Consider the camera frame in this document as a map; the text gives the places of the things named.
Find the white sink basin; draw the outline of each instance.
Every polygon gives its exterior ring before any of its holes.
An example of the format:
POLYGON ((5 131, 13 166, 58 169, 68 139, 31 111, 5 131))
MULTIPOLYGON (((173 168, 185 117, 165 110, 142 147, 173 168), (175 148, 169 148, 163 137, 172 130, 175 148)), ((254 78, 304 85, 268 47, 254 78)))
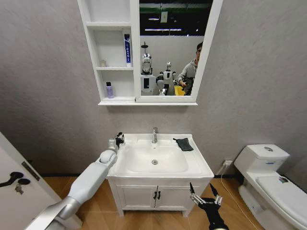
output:
POLYGON ((125 134, 125 145, 108 177, 213 177, 191 134, 125 134), (188 138, 193 151, 182 151, 175 140, 188 138))

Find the cabinet door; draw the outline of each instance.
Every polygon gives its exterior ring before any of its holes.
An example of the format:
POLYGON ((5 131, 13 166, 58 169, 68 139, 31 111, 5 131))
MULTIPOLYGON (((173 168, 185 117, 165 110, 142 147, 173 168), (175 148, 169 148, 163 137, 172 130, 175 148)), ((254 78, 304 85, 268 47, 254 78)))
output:
POLYGON ((155 208, 159 210, 185 210, 190 199, 189 186, 158 186, 155 208))
POLYGON ((123 209, 154 209, 156 185, 117 185, 123 209))

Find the mirror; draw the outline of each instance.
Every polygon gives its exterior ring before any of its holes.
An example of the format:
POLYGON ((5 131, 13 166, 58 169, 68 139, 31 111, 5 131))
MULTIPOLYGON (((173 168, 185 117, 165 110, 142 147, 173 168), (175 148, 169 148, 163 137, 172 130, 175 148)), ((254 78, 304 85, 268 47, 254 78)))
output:
POLYGON ((213 0, 139 3, 141 96, 191 96, 213 0))

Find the small bottle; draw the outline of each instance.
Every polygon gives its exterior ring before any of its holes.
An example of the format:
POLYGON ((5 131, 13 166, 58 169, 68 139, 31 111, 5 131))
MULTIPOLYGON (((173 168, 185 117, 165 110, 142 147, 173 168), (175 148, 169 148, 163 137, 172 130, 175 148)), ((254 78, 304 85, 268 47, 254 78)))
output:
POLYGON ((107 94, 108 98, 114 97, 111 82, 109 82, 109 81, 106 82, 106 94, 107 94))

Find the door lock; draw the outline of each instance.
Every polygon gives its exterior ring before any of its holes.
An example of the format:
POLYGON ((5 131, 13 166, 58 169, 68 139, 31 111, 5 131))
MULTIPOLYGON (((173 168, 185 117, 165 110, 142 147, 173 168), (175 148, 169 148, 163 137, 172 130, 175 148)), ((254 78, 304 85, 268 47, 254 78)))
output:
POLYGON ((25 178, 22 178, 22 179, 19 179, 18 180, 18 184, 16 185, 15 187, 15 191, 17 193, 20 193, 20 195, 22 195, 24 192, 23 192, 23 189, 22 189, 22 186, 21 185, 26 185, 26 184, 30 184, 30 180, 28 179, 25 179, 25 178))

